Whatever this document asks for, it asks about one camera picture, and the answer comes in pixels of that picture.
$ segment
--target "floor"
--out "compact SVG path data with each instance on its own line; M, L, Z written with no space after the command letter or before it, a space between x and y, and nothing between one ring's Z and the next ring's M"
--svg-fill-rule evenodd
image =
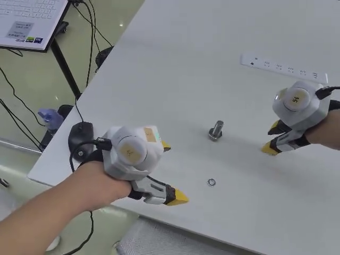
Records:
M97 14L97 28L112 44L115 44L142 5L143 0L92 0L92 2ZM79 10L88 17L84 6L80 6ZM80 90L83 91L89 64L91 27L73 7L70 8L64 20L69 22L70 25L66 34L59 35L57 41ZM97 35L97 38L100 49L109 46L100 35ZM96 47L94 47L94 57L97 52ZM19 57L7 50L0 49L0 66L15 87L16 94L35 113L41 107L57 109L63 104L74 104L73 93L68 87L51 51L45 54L23 52L23 55L24 57ZM94 75L95 69L96 65L93 58L90 78ZM0 95L0 98L5 101L7 106L40 140L46 132L45 128L39 126L35 118L13 97L11 88L1 75ZM0 108L0 120L0 138L34 148L3 108ZM26 178L27 172L37 159L38 155L25 154L0 146L0 177L12 184L10 191L20 200L27 200L47 189L46 186L34 183ZM93 244L103 245L102 254L109 254L115 240L121 238L121 235L136 220L137 215L128 214L114 208L106 208L96 212L95 218L98 232L95 232L90 241L92 245L88 245L88 248L79 252L79 254L96 253L96 245ZM115 226L114 229L107 228L109 222ZM87 231L88 223L87 215L77 217L63 231L63 236L70 236L70 238L63 239L64 241L58 250L48 254L62 254L78 244L82 240L84 232ZM235 248L231 249L235 254L249 254L239 249L237 249L237 252Z

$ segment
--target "laptop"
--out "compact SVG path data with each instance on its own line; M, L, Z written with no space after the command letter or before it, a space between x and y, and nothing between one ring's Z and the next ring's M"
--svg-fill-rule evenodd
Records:
M0 48L45 52L68 0L0 0Z

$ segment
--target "computer mouse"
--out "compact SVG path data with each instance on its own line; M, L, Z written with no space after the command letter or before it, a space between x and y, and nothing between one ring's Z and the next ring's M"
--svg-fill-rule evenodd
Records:
M79 122L71 128L69 134L69 149L70 152L81 142L91 141L94 139L94 126L90 122ZM94 150L93 144L84 144L80 146L73 155L73 158L82 162Z

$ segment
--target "yellow fingertip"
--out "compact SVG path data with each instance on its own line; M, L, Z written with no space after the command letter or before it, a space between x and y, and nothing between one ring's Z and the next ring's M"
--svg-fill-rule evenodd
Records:
M184 195L182 191L175 189L175 194L176 194L176 199L174 201L169 202L167 206L177 206L177 205L181 205L183 203L189 202L189 198L187 198L187 196Z
M272 156L276 156L278 152L274 149L271 149L270 142L267 142L261 149L262 152L267 153Z
M170 145L168 145L165 141L161 142L164 148L164 152L167 152L168 150L171 149Z
M274 124L271 125L269 130L272 130L272 129L276 128L277 124L278 124L278 121L274 122Z

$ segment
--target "white power strip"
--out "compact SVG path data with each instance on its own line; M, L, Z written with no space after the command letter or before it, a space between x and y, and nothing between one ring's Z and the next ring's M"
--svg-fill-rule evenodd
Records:
M302 80L313 81L321 84L328 83L327 73L311 72L303 68L296 68L292 65L287 65L269 60L267 58L262 58L255 54L242 54L241 64L274 73L292 76Z

